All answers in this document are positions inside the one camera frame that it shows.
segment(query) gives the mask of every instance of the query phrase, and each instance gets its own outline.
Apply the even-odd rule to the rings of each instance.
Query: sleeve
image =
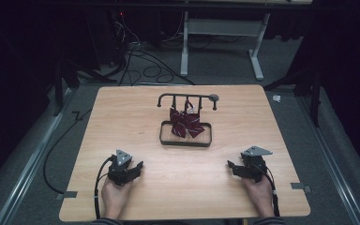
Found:
[[[122,223],[118,220],[102,217],[91,222],[90,225],[122,225]]]
[[[286,225],[286,223],[282,217],[267,217],[255,221],[253,225]]]

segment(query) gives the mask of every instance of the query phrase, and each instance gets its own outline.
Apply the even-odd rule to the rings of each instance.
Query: person's left hand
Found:
[[[106,177],[101,196],[105,206],[105,218],[118,219],[128,201],[128,194],[133,181],[124,186],[117,186],[110,178]]]

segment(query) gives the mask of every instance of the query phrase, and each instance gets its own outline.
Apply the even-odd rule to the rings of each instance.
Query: wooden table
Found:
[[[201,122],[212,125],[209,147],[162,145],[161,122],[169,120],[171,97],[163,93],[217,94],[217,110],[202,100]],[[177,106],[183,101],[178,98]],[[282,216],[306,216],[309,206],[263,89],[259,85],[103,87],[99,90],[64,199],[63,221],[95,219],[93,190],[103,161],[121,149],[143,161],[121,219],[256,217],[240,178],[227,160],[242,165],[240,153],[252,145],[272,151],[263,157],[274,175]],[[104,205],[100,199],[101,212]]]

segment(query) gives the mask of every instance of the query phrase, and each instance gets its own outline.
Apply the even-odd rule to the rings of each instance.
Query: hand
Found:
[[[242,182],[247,188],[247,195],[255,206],[259,217],[273,217],[273,189],[267,177],[263,176],[262,181],[259,183],[255,183],[254,180],[246,178],[242,178]]]
[[[105,218],[118,219],[128,201],[128,193],[133,181],[126,183],[124,186],[117,186],[110,178],[106,178],[101,196],[105,206]]]

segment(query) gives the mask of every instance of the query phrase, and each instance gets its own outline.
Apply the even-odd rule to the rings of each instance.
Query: maroon fabric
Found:
[[[173,122],[172,133],[186,138],[186,133],[191,135],[192,138],[197,137],[200,133],[204,132],[204,128],[200,125],[200,115],[198,113],[188,113],[187,105],[191,103],[186,101],[186,109],[182,112],[178,112],[174,108],[171,108],[170,117]]]

